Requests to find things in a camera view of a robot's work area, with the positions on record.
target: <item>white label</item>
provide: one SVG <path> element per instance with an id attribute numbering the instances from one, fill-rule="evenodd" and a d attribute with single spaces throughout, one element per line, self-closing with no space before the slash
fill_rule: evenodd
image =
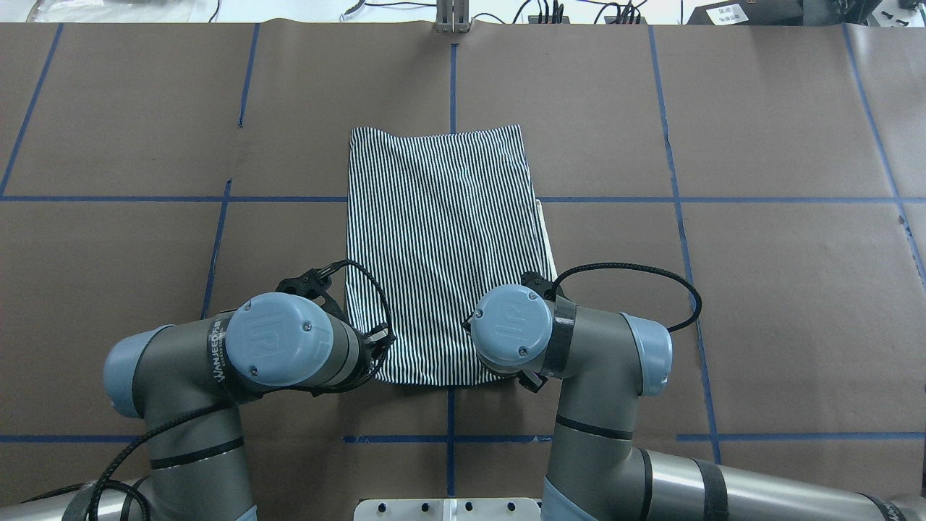
<path id="1" fill-rule="evenodd" d="M 731 25 L 741 21 L 749 21 L 749 17 L 739 4 L 708 9 L 707 15 L 710 17 L 710 21 L 714 22 L 714 25 Z"/>

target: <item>striped fabric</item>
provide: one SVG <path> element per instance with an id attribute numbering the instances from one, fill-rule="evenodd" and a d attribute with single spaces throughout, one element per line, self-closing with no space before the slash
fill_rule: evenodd
<path id="1" fill-rule="evenodd" d="M 520 127 L 426 137 L 371 128 L 351 137 L 347 254 L 387 292 L 397 340 L 379 374 L 394 384 L 473 386 L 499 379 L 461 327 L 489 289 L 553 262 Z M 376 294 L 347 272 L 361 329 L 382 322 Z"/>

